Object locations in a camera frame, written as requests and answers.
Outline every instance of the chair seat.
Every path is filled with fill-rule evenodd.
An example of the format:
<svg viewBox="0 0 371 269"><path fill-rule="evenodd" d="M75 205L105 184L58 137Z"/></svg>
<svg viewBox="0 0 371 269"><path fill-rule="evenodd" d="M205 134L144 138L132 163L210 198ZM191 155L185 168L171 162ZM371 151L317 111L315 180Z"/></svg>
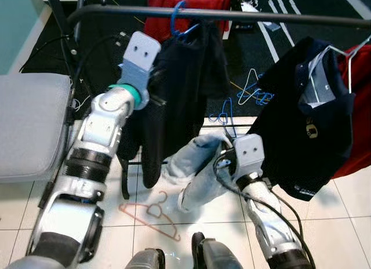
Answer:
<svg viewBox="0 0 371 269"><path fill-rule="evenodd" d="M69 99L66 75L0 75L0 183L52 176L65 149Z"/></svg>

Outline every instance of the black sleeve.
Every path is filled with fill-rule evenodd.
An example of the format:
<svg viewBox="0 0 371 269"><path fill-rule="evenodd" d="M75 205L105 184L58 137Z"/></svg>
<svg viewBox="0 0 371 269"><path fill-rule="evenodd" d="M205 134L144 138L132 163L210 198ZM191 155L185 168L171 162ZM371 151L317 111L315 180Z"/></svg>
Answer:
<svg viewBox="0 0 371 269"><path fill-rule="evenodd" d="M229 95L230 81L227 61L220 32L215 23L208 25L208 40L201 71L199 91L211 99L223 99Z"/></svg>

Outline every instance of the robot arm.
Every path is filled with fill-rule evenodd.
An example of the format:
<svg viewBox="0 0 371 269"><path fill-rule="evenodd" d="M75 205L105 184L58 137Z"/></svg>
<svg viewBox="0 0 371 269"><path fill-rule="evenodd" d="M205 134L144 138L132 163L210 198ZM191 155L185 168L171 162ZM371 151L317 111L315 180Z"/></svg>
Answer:
<svg viewBox="0 0 371 269"><path fill-rule="evenodd" d="M261 178L260 168L264 161L261 137L248 134L235 139L233 146L232 154L221 152L225 154L226 159L222 158L219 161L220 165L229 164L232 181L236 183L240 191L269 204L281 213L278 198ZM291 228L266 206L248 198L245 201L246 210L255 225L257 239L270 268L312 268L304 254L300 240Z"/></svg>
<svg viewBox="0 0 371 269"><path fill-rule="evenodd" d="M148 103L147 83L159 43L135 32L126 48L122 78L95 97L56 181L44 192L45 203L32 232L26 257L8 269L76 268L97 249L104 210L97 206L121 138L133 110Z"/></svg>

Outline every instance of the white hanger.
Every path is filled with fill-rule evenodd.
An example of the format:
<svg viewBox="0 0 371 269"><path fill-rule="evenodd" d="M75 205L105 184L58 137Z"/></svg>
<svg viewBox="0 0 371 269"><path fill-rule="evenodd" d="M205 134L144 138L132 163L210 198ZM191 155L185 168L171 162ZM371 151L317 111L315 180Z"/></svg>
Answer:
<svg viewBox="0 0 371 269"><path fill-rule="evenodd" d="M245 103L246 103L246 102L247 102L251 97L253 97L253 95L254 95L256 92L258 92L258 91L261 90L260 88L255 89L255 91L254 91L252 94L250 94L250 96L249 96L245 101L243 101L243 102L241 103L241 98L244 96L244 94L245 94L245 92L246 92L246 87L248 86L249 78L250 78L250 74L251 74L252 71L253 71L254 74L255 74L256 82L259 80L259 78L257 77L256 70L255 70L254 68L251 68L250 71L249 71L248 80L246 81L245 87L243 88L243 91L242 91L242 93L241 93L241 97L238 99L238 104L239 104L240 106L242 106L243 104L245 104Z"/></svg>
<svg viewBox="0 0 371 269"><path fill-rule="evenodd" d="M309 78L311 79L312 84L314 84L313 83L313 78L312 78L312 73L314 71L314 68L322 60L325 53L327 53L329 50L334 50L335 52L337 52L339 54L342 54L345 57L350 56L349 61L348 61L348 90L349 90L349 93L352 93L352 71L351 71L352 59L358 53L358 51L361 49L361 47L366 45L370 40L371 40L371 35L368 36L362 43L360 43L354 50L352 50L349 53L343 52L342 50L339 50L338 48L335 48L332 45L327 46L326 49L324 49L319 55L317 55L315 57L315 64L312 66L312 69L309 73Z"/></svg>

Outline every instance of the black cable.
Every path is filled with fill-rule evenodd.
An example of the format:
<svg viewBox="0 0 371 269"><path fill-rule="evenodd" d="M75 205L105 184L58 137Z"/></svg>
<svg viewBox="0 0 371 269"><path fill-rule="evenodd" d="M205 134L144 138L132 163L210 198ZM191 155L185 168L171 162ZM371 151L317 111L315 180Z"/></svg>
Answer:
<svg viewBox="0 0 371 269"><path fill-rule="evenodd" d="M269 205L268 203L264 202L264 201L261 201L260 199L258 198L255 198L255 197L252 197L251 195L249 194L245 194L244 192L240 192L238 191L237 189L233 188L233 187L230 187L217 173L217 168L216 168L216 164L222 160L223 158L225 158L224 155L221 155L219 156L215 161L214 161L214 164L213 164L213 170L214 170L214 174L216 176L216 180L224 187L226 188L227 190L231 191L231 192L234 192L235 194L238 194L242 197L244 197L245 199L251 199L252 201L254 202L257 202L267 208L269 208L271 211L273 211L281 220L283 220L288 226L289 228L295 233L296 237L299 239L300 243L301 243L301 246L303 247L304 251L307 253L307 256L308 256L308 259L309 259L309 262L312 266L313 269L315 269L315 264L314 264L314 259L313 259L313 256L311 254L311 252L309 251L309 248L306 244L306 242L304 241L304 239L300 236L300 234L297 232L297 230L294 228L294 226L281 214L279 213L274 207L272 207L271 205Z"/></svg>
<svg viewBox="0 0 371 269"><path fill-rule="evenodd" d="M82 69L84 68L85 64L86 64L86 61L88 60L89 56L94 52L94 50L96 48L99 47L99 45L101 45L102 43L108 41L108 40L111 40L111 39L120 39L122 37L127 37L129 40L130 40L130 37L125 34L125 35L120 35L120 34L115 34L115 35L108 35L108 36L105 36L105 37L102 37L100 38L98 41L96 41L91 47L90 49L88 50L88 52L80 59L78 65L77 65L77 68L76 68L76 71L75 71L75 74L74 74L74 77L73 77L73 80L72 80L72 97L74 95L74 90L75 90L75 87L76 87L76 84L77 82L79 81L80 79L80 75L81 75L81 72L82 72ZM91 91L89 85L83 81L84 85L85 85L85 88L86 90L88 91L88 94L90 95L91 98L94 98L95 97L95 94L93 94L93 92Z"/></svg>
<svg viewBox="0 0 371 269"><path fill-rule="evenodd" d="M21 72L23 70L23 68L31 61L31 59L33 59L44 47L48 46L49 44L55 42L55 41L58 41L58 40L61 40L61 39L65 39L65 38L69 38L70 35L63 35L63 36L60 36L60 37L57 37L57 38L53 38L49 41L46 41L40 48L36 48L36 52L34 52L28 59L27 61L22 65L22 67L19 69L19 72Z"/></svg>
<svg viewBox="0 0 371 269"><path fill-rule="evenodd" d="M297 222L299 223L300 236L302 237L302 239L304 239L303 225L301 224L301 220L300 220L299 214L296 212L296 210L294 209L294 207L292 207L287 201L285 201L283 198L281 198L279 195L277 195L275 192L273 192L273 190L271 190L271 193L274 194L280 201L282 201L294 213L294 215L295 215L295 217L297 219Z"/></svg>
<svg viewBox="0 0 371 269"><path fill-rule="evenodd" d="M48 57L50 57L52 59L55 59L55 60L60 60L60 61L63 61L63 62L66 61L64 58L58 57L58 56L54 56L54 55L52 55L50 53L46 53L46 52L43 52L43 51L40 51L40 53L43 54L43 55L45 55L45 56L48 56Z"/></svg>
<svg viewBox="0 0 371 269"><path fill-rule="evenodd" d="M70 79L72 79L72 72L74 70L74 65L76 65L75 61L72 59L71 55L69 52L67 52L67 49L66 49L66 43L64 42L63 39L60 40L60 48L62 50L62 55L63 55L63 58L64 58L64 63L66 64L66 68L67 68L67 71L68 71L68 74L70 75Z"/></svg>

